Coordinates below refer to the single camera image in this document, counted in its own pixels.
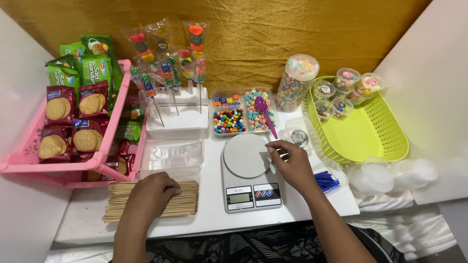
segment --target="purple plastic spoon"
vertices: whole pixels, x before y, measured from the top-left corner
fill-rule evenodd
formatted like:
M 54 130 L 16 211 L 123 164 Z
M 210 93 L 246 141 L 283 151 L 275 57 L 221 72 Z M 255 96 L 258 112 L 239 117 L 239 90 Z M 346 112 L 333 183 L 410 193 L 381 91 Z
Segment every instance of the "purple plastic spoon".
M 273 123 L 271 123 L 270 116 L 268 116 L 268 113 L 266 110 L 268 109 L 268 105 L 266 104 L 266 101 L 261 97 L 257 96 L 255 98 L 255 107 L 257 107 L 257 110 L 260 110 L 263 112 L 263 114 L 266 117 L 266 121 L 268 122 L 268 126 L 270 127 L 271 133 L 273 133 L 273 136 L 275 139 L 278 139 L 278 135 L 276 134 L 275 127 L 273 126 Z

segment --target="lime green plastic basket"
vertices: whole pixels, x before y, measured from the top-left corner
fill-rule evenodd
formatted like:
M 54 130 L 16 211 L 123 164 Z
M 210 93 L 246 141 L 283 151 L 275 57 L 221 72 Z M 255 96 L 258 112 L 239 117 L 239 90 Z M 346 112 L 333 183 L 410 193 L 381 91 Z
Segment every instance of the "lime green plastic basket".
M 356 106 L 346 118 L 321 121 L 312 99 L 313 87 L 319 80 L 332 82 L 334 78 L 315 79 L 306 102 L 325 154 L 341 164 L 362 163 L 369 156 L 379 156 L 389 162 L 403 159 L 408 153 L 408 139 L 380 92 Z

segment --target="black and white fabric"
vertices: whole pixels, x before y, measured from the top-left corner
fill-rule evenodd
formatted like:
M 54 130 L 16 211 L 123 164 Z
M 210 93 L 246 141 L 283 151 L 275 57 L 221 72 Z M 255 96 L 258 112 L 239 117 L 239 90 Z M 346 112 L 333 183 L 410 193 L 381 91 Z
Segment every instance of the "black and white fabric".
M 404 263 L 403 253 L 372 229 L 348 225 L 378 263 Z M 325 263 L 313 221 L 213 236 L 147 240 L 152 263 Z

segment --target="white skewer stand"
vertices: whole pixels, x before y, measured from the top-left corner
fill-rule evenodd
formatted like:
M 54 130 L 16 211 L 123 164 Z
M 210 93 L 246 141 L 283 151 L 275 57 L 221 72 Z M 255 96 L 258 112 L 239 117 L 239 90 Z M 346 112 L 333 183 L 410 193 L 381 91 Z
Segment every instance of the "white skewer stand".
M 154 99 L 158 102 L 164 127 L 160 119 L 149 117 L 146 131 L 152 139 L 203 139 L 209 137 L 210 107 L 208 91 L 203 88 L 201 94 L 202 113 L 200 114 L 200 98 L 197 87 L 178 88 L 175 95 L 179 115 L 173 105 L 171 93 L 159 92 Z

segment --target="white table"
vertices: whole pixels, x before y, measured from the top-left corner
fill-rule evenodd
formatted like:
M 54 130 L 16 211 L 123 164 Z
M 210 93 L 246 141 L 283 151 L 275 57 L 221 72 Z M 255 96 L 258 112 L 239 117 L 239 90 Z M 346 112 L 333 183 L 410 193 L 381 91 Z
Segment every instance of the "white table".
M 293 113 L 279 112 L 279 129 L 284 128 L 288 119 L 302 117 L 301 110 Z M 309 209 L 302 196 L 289 184 L 284 186 L 284 205 L 278 209 L 228 214 L 224 210 L 224 197 L 221 181 L 220 155 L 227 139 L 205 140 L 205 163 L 200 172 L 199 211 L 196 218 L 184 225 L 157 225 L 153 223 L 148 237 L 175 237 L 190 234 L 228 232 L 246 228 L 261 227 L 286 222 L 311 219 Z M 314 154 L 311 165 L 320 160 Z M 104 215 L 109 192 L 106 188 L 75 189 L 55 236 L 55 242 L 70 244 L 91 244 L 112 242 L 117 223 L 104 224 Z M 349 186 L 328 196 L 329 201 L 341 216 L 359 214 L 359 208 Z

